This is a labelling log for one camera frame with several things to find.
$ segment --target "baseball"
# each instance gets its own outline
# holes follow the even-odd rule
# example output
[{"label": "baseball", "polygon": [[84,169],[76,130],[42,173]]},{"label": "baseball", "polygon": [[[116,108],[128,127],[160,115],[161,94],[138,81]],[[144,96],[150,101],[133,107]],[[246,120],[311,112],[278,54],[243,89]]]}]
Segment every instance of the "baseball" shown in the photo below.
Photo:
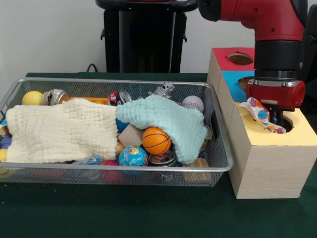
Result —
[{"label": "baseball", "polygon": [[196,108],[201,113],[204,111],[204,103],[197,96],[188,96],[182,101],[182,106],[185,108]]}]

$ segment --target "wire mesh basket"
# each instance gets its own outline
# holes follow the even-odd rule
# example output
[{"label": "wire mesh basket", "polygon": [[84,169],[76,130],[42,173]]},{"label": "wire mesh basket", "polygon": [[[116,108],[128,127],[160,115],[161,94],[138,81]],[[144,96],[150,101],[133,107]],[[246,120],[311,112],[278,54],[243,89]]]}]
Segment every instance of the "wire mesh basket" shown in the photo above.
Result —
[{"label": "wire mesh basket", "polygon": [[[124,89],[132,99],[147,97],[163,82],[25,78],[16,81],[0,102],[0,120],[15,105],[20,105],[29,91],[45,92],[64,89],[70,97],[107,97]],[[199,154],[208,168],[195,167],[129,167],[74,164],[0,163],[0,182],[134,184],[168,186],[214,186],[223,172],[231,169],[232,155],[214,88],[206,83],[173,82],[172,100],[182,102],[190,95],[200,97],[205,104],[205,125],[212,128],[213,139]]]}]

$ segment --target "black cable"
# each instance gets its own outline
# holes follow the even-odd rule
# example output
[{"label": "black cable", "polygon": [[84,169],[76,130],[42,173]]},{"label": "black cable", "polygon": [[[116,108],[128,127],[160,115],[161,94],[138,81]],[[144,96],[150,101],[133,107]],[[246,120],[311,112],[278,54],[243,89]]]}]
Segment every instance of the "black cable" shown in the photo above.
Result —
[{"label": "black cable", "polygon": [[93,63],[91,63],[91,64],[88,66],[86,72],[89,72],[91,67],[94,68],[94,70],[95,70],[96,73],[98,72],[97,67],[96,67],[95,64],[93,64]]}]

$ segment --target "green tablecloth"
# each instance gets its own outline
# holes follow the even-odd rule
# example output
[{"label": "green tablecloth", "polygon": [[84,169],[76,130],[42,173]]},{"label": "green tablecloth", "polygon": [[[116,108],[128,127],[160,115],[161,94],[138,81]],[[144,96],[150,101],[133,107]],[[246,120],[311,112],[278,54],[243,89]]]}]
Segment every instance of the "green tablecloth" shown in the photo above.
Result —
[{"label": "green tablecloth", "polygon": [[[206,81],[203,74],[28,74]],[[214,188],[0,183],[0,237],[315,238],[317,171],[299,199],[236,200],[227,173]]]}]

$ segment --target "toy robot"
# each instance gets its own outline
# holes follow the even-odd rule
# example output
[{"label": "toy robot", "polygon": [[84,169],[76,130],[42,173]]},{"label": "toy robot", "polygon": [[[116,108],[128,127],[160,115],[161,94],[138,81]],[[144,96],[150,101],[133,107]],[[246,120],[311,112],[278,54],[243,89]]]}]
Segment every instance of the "toy robot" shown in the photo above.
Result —
[{"label": "toy robot", "polygon": [[167,99],[171,98],[171,93],[175,89],[175,86],[171,82],[165,82],[162,86],[157,87],[156,90],[152,93],[149,92],[149,95],[156,94]]}]

